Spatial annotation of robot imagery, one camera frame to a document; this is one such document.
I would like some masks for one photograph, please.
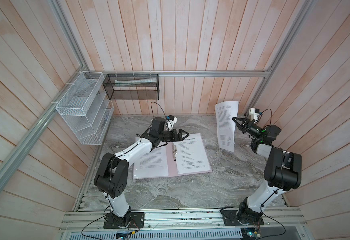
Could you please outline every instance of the sheet of paper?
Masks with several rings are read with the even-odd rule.
[[[174,142],[177,148],[176,165],[179,174],[210,171],[206,150],[200,133],[190,134],[181,142]]]
[[[234,151],[235,122],[238,115],[239,101],[227,101],[215,105],[216,123],[218,127],[219,148]]]
[[[157,147],[134,163],[133,179],[166,176],[168,176],[166,147]]]

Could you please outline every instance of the gray marble surface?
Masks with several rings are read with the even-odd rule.
[[[264,180],[264,157],[252,152],[247,134],[235,131],[235,152],[218,148],[216,117],[212,115],[177,116],[175,128],[189,133],[200,133],[206,148],[212,172],[179,177],[132,179],[129,168],[124,190],[132,209],[168,209],[238,206],[253,194]],[[136,134],[149,126],[152,116],[114,116],[106,136],[98,164],[107,152],[118,152],[134,143]],[[281,196],[272,205],[284,205]],[[93,185],[93,180],[82,210],[105,209],[108,202]]]

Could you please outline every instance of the wire mesh organizer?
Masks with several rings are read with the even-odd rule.
[[[103,86],[110,100],[159,100],[158,74],[107,74]]]
[[[85,116],[103,81],[103,73],[81,72],[57,104],[57,112],[60,115]]]
[[[56,106],[81,144],[102,143],[115,109],[107,109],[106,92],[96,95],[103,80],[102,73],[82,72]]]

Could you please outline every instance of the wood plank wall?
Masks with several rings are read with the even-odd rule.
[[[47,1],[0,0],[0,164],[79,66]],[[53,239],[92,155],[55,117],[0,194],[0,239]]]
[[[302,155],[286,194],[315,239],[350,239],[350,0],[318,1],[256,104],[274,141]]]
[[[60,0],[90,70],[268,69],[303,0]],[[248,107],[262,78],[160,78],[165,113]],[[116,101],[115,114],[149,114]],[[161,113],[159,107],[154,113]]]

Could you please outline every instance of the metal rail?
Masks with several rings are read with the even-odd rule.
[[[267,77],[264,70],[240,71],[102,71],[104,74],[158,74],[159,77]]]
[[[80,72],[88,69],[86,62],[83,58],[83,55],[76,43],[75,38],[69,28],[69,25],[66,21],[66,18],[62,12],[62,9],[57,2],[57,0],[48,0],[48,4],[50,4],[52,8],[52,12],[57,18],[59,24],[62,27],[62,30],[67,36],[67,39],[75,52],[76,58],[78,59],[81,67],[79,67],[75,74],[68,80],[67,83],[73,82]],[[48,124],[52,121],[54,116],[56,115],[56,105],[57,102],[63,97],[66,91],[69,88],[69,84],[66,84],[62,90],[57,94],[52,101],[52,103],[45,109],[45,111],[41,114],[38,121],[33,124],[33,126],[29,129],[27,134],[20,140],[18,145],[14,148],[13,151],[6,157],[4,162],[0,165],[0,192],[4,189],[5,185],[8,183],[9,179],[18,169],[20,164],[23,162],[24,158],[27,156],[29,151],[32,149],[36,141],[43,134]]]
[[[312,8],[316,4],[318,0],[306,0],[305,3],[302,6],[302,9],[297,15],[297,18],[294,20],[294,24],[292,25],[291,29],[289,30],[286,38],[284,39],[278,54],[276,55],[275,59],[273,60],[271,67],[269,69],[269,75],[266,76],[265,79],[263,79],[262,83],[260,84],[258,90],[254,94],[254,97],[252,98],[248,108],[246,109],[246,113],[248,113],[249,109],[254,107],[256,102],[259,100],[260,95],[263,93],[264,89],[267,87],[267,84],[269,83],[270,79],[272,78],[275,69],[278,68],[279,64],[281,63],[283,57],[286,55],[287,51],[289,50],[291,44],[297,37],[300,29],[302,28],[303,23],[307,19],[309,13],[311,12]]]
[[[83,66],[77,71],[82,71],[86,67]],[[71,79],[68,81],[73,82],[79,73],[75,73]],[[38,121],[33,124],[27,134],[21,139],[19,144],[11,151],[4,162],[0,165],[0,192],[4,189],[5,185],[8,183],[9,179],[18,169],[20,164],[23,162],[24,158],[27,156],[29,151],[32,149],[36,141],[43,134],[44,130],[47,128],[48,124],[52,121],[57,111],[55,109],[57,102],[63,97],[65,92],[68,90],[69,84],[66,84],[63,89],[59,92],[58,96],[53,99],[53,102],[49,104],[47,109],[43,112]]]
[[[232,228],[225,226],[220,209],[162,209],[162,210],[133,210],[132,212],[144,212],[144,228],[141,230],[170,230],[170,229],[208,229],[208,228]],[[307,226],[307,222],[298,207],[268,207],[267,216],[286,226]],[[63,218],[59,232],[80,232],[87,224],[101,217],[103,211],[91,212],[67,212]],[[262,227],[280,227],[280,225],[268,217],[263,217]],[[91,223],[85,232],[104,231],[104,219]]]

